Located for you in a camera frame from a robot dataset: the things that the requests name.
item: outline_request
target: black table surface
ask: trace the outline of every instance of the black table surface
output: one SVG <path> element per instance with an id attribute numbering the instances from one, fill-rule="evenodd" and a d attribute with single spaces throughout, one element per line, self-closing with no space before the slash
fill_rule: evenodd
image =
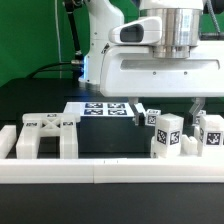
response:
<path id="1" fill-rule="evenodd" d="M 24 113 L 61 113 L 68 101 L 127 99 L 104 98 L 99 92 L 79 89 L 70 79 L 15 79 L 0 88 L 0 129 L 16 124 L 19 135 Z M 192 105 L 188 98 L 142 98 L 140 102 L 146 109 L 177 115 Z M 208 99 L 205 109 L 222 115 L 223 102 Z M 149 156 L 153 128 L 136 127 L 131 119 L 82 118 L 77 130 L 80 158 Z M 39 158 L 58 158 L 57 143 L 57 139 L 43 140 Z M 16 159 L 15 147 L 9 158 Z M 0 223 L 221 224 L 224 184 L 1 184 Z"/>

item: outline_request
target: white base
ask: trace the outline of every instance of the white base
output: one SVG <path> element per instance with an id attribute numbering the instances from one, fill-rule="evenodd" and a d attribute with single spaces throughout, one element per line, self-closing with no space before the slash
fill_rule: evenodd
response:
<path id="1" fill-rule="evenodd" d="M 223 159 L 0 160 L 0 183 L 222 182 Z"/>

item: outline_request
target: metal cylinder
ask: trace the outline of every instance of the metal cylinder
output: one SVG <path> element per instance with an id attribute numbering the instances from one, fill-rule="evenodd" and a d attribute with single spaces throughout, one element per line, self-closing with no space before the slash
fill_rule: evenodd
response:
<path id="1" fill-rule="evenodd" d="M 202 10 L 149 9 L 141 17 L 159 16 L 162 19 L 162 38 L 154 45 L 156 58 L 187 58 L 190 47 L 197 46 Z"/>

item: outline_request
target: cable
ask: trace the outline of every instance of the cable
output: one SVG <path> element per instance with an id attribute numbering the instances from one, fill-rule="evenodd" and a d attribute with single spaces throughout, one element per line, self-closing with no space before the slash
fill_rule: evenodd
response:
<path id="1" fill-rule="evenodd" d="M 47 68 L 52 68 L 52 67 L 60 66 L 60 65 L 71 65 L 71 62 L 57 62 L 57 63 L 52 63 L 49 65 L 42 66 L 42 67 L 38 68 L 37 70 L 35 70 L 34 72 L 31 72 L 29 75 L 26 76 L 26 78 L 32 79 L 38 72 L 41 72 Z"/>
<path id="2" fill-rule="evenodd" d="M 58 59 L 59 62 L 61 62 L 62 54 L 61 54 L 61 38 L 60 38 L 59 19 L 58 19 L 58 0 L 54 1 L 54 5 L 55 5 L 55 25 L 56 25 L 57 42 L 58 42 Z"/>
<path id="3" fill-rule="evenodd" d="M 218 21 L 216 19 L 216 16 L 215 16 L 215 13 L 214 13 L 214 10 L 213 10 L 211 0 L 207 0 L 207 7 L 208 7 L 208 12 L 211 15 L 212 22 L 215 26 L 215 30 L 216 30 L 217 33 L 220 33 L 221 32 L 220 27 L 219 27 Z"/>

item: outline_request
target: green backdrop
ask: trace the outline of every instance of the green backdrop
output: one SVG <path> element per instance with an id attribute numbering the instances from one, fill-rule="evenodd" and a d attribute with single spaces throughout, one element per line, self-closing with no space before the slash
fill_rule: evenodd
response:
<path id="1" fill-rule="evenodd" d="M 138 12 L 130 0 L 110 0 L 119 7 L 129 22 L 137 18 Z M 73 45 L 67 15 L 58 0 L 58 17 L 61 34 L 62 60 L 73 58 Z M 224 30 L 223 14 L 218 15 Z M 75 13 L 81 48 L 89 49 L 88 12 L 85 7 Z M 214 31 L 211 19 L 203 16 L 202 31 Z M 0 7 L 0 86 L 17 77 L 25 77 L 33 70 L 58 62 L 58 46 L 55 28 L 54 0 L 7 0 Z"/>

